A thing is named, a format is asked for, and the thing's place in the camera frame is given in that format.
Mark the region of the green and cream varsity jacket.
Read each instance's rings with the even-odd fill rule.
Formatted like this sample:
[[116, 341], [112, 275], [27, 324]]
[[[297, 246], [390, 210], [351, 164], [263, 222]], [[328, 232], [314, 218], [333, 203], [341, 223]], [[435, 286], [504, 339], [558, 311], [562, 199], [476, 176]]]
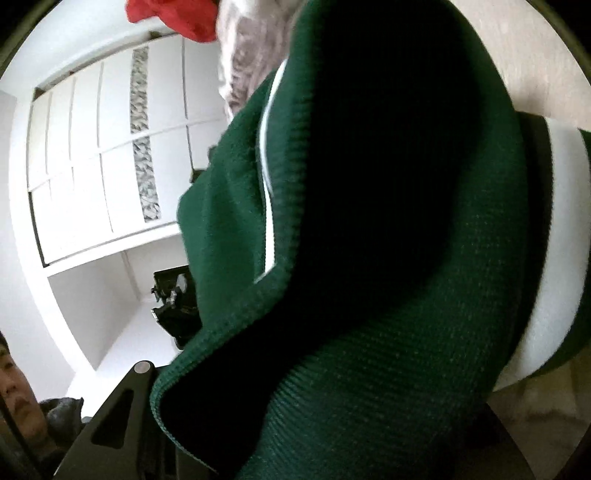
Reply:
[[490, 395], [590, 340], [590, 135], [448, 1], [310, 1], [177, 221], [153, 416], [224, 479], [529, 479]]

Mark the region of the black device on shelf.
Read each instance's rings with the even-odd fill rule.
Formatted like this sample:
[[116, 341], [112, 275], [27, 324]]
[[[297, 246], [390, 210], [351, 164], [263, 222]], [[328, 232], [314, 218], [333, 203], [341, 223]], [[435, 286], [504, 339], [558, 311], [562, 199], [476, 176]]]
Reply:
[[197, 335], [202, 320], [197, 307], [197, 287], [188, 265], [153, 273], [151, 293], [159, 306], [152, 309], [156, 323], [173, 339], [178, 350]]

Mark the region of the white wardrobe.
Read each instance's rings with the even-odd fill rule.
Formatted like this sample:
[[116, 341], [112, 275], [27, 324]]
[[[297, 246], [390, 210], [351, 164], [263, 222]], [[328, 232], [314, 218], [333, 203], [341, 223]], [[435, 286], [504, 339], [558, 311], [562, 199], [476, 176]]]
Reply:
[[226, 126], [221, 48], [168, 35], [65, 77], [31, 104], [27, 189], [69, 341], [100, 365], [158, 270], [186, 261], [177, 205]]

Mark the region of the floral fleece bed blanket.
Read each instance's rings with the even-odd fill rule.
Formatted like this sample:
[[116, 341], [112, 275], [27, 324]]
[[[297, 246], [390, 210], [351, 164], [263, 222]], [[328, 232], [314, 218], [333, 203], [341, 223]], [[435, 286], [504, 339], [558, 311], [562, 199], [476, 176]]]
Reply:
[[215, 24], [221, 46], [219, 94], [228, 120], [287, 58], [304, 1], [221, 1]]

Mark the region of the red garment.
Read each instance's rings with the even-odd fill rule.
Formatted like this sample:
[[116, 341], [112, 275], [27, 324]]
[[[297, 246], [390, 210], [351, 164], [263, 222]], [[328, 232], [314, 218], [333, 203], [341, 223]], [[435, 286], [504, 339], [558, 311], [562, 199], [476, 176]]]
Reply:
[[197, 43], [216, 40], [218, 1], [129, 0], [125, 12], [130, 23], [153, 17], [177, 34]]

